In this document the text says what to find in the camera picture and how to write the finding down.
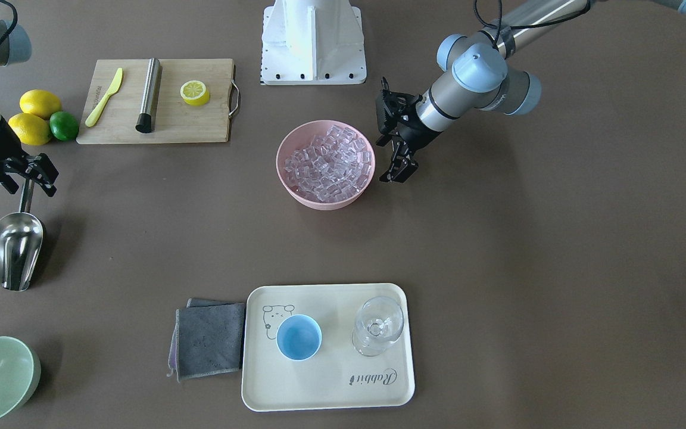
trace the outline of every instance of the white tray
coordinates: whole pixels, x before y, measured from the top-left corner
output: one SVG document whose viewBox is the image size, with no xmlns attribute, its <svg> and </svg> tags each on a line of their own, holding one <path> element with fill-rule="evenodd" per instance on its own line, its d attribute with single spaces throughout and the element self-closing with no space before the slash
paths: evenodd
<svg viewBox="0 0 686 429">
<path fill-rule="evenodd" d="M 404 331 L 379 356 L 351 344 L 354 316 L 367 299 L 390 296 L 404 312 Z M 291 361 L 277 348 L 277 327 L 308 315 L 322 329 L 313 358 Z M 242 361 L 242 401 L 255 412 L 394 407 L 414 394 L 406 296 L 392 283 L 263 286 L 248 296 Z"/>
</svg>

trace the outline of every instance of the yellow-green knife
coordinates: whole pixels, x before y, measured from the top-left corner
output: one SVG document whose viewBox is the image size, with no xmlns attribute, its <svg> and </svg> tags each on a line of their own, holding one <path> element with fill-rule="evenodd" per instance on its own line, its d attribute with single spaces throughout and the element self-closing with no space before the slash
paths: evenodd
<svg viewBox="0 0 686 429">
<path fill-rule="evenodd" d="M 87 127 L 93 127 L 95 124 L 97 124 L 97 120 L 100 119 L 102 109 L 104 109 L 104 106 L 107 104 L 107 100 L 110 99 L 112 94 L 118 92 L 118 89 L 120 89 L 120 81 L 122 80 L 123 68 L 118 67 L 118 70 L 115 71 L 115 77 L 113 78 L 110 86 L 107 88 L 105 95 L 102 96 L 100 102 L 97 103 L 97 107 L 95 107 L 92 113 L 89 114 L 89 117 L 87 117 L 85 122 Z"/>
</svg>

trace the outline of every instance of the citrus fruit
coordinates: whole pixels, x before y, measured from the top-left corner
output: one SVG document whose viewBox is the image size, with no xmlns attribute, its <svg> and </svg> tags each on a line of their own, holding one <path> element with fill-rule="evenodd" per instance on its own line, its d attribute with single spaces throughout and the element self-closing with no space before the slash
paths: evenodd
<svg viewBox="0 0 686 429">
<path fill-rule="evenodd" d="M 192 106 L 202 106 L 210 100 L 210 92 L 199 80 L 191 80 L 183 84 L 180 94 L 185 103 Z"/>
<path fill-rule="evenodd" d="M 49 117 L 49 130 L 59 141 L 68 141 L 79 135 L 79 122 L 67 111 L 56 111 Z"/>
<path fill-rule="evenodd" d="M 24 144 L 41 146 L 52 138 L 49 133 L 49 123 L 35 114 L 18 113 L 7 121 L 17 137 Z"/>
<path fill-rule="evenodd" d="M 20 98 L 20 110 L 35 114 L 41 119 L 49 119 L 52 113 L 62 108 L 63 104 L 57 95 L 43 89 L 31 89 Z"/>
</svg>

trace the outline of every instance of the tray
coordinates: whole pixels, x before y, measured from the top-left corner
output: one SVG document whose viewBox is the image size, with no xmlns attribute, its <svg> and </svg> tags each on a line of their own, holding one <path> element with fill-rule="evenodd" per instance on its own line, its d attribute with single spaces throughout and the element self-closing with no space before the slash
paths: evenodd
<svg viewBox="0 0 686 429">
<path fill-rule="evenodd" d="M 367 299 L 390 296 L 404 312 L 398 342 L 364 357 L 351 344 L 354 316 Z M 308 315 L 322 328 L 313 358 L 295 362 L 277 347 L 279 323 Z M 392 283 L 263 286 L 248 296 L 242 362 L 242 401 L 255 412 L 393 407 L 414 394 L 406 296 Z"/>
<path fill-rule="evenodd" d="M 98 60 L 76 141 L 79 144 L 220 143 L 229 140 L 229 98 L 235 63 L 231 59 L 160 60 L 161 78 L 155 131 L 140 133 L 139 117 L 147 77 L 147 60 Z M 97 125 L 84 121 L 113 80 L 118 67 L 123 81 L 107 101 Z M 202 106 L 185 104 L 179 90 L 189 80 L 204 82 L 210 101 Z"/>
</svg>

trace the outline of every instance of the towel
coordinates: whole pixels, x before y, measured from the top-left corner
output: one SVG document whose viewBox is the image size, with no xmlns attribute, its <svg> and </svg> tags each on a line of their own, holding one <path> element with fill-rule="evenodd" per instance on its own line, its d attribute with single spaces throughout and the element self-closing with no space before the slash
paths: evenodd
<svg viewBox="0 0 686 429">
<path fill-rule="evenodd" d="M 245 304 L 191 298 L 176 311 L 169 377 L 177 380 L 234 372 L 242 362 Z"/>
</svg>

